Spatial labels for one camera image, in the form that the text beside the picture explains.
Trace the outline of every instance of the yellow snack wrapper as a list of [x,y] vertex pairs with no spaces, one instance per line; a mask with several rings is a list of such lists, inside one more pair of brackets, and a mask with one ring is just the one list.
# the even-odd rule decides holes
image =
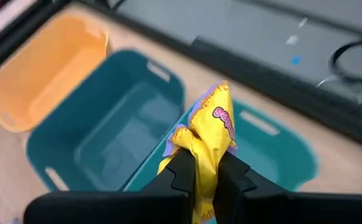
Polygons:
[[236,151],[233,103],[226,81],[214,85],[196,102],[189,114],[188,126],[179,124],[167,140],[159,165],[160,173],[182,148],[196,159],[196,204],[193,223],[214,217],[212,200],[217,187],[219,161],[229,150]]

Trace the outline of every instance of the blue sticker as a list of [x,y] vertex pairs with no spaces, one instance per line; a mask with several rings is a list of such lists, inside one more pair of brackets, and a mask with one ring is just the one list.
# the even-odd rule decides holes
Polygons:
[[292,59],[292,64],[293,65],[298,65],[301,61],[301,57],[300,56],[294,56]]

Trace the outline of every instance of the black cable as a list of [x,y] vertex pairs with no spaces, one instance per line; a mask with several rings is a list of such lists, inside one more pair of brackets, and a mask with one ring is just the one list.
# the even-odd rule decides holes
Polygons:
[[341,55],[343,55],[343,53],[345,53],[348,49],[352,48],[352,47],[356,47],[362,45],[362,40],[357,41],[357,42],[352,42],[349,44],[346,44],[342,47],[340,47],[339,49],[337,49],[333,55],[330,57],[330,70],[337,76],[343,78],[344,80],[348,81],[348,82],[359,82],[362,83],[362,77],[360,77],[361,75],[359,74],[354,74],[354,73],[350,73],[345,71],[344,69],[342,69],[342,67],[340,66],[340,64],[338,63],[338,59],[340,58]]

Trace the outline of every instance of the white mark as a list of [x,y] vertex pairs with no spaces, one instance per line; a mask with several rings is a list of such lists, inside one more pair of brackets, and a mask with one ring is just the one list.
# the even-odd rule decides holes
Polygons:
[[298,24],[298,28],[303,27],[307,21],[308,21],[307,18],[304,18],[303,20],[301,20],[301,22]]
[[298,42],[297,35],[291,35],[285,42],[286,45],[296,45]]

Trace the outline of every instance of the beige floor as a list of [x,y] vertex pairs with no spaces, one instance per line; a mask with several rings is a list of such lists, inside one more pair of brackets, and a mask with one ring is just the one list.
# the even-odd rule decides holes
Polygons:
[[[222,75],[140,36],[126,27],[80,6],[66,12],[95,21],[110,31],[113,50],[134,48],[159,61],[179,75],[186,87],[186,106],[190,106]],[[248,103],[300,133],[318,155],[319,171],[301,191],[348,192],[362,194],[362,145],[230,80],[234,97]],[[33,198],[47,192],[31,169],[25,154],[27,134],[13,134],[0,127],[0,219],[7,223],[20,216]]]

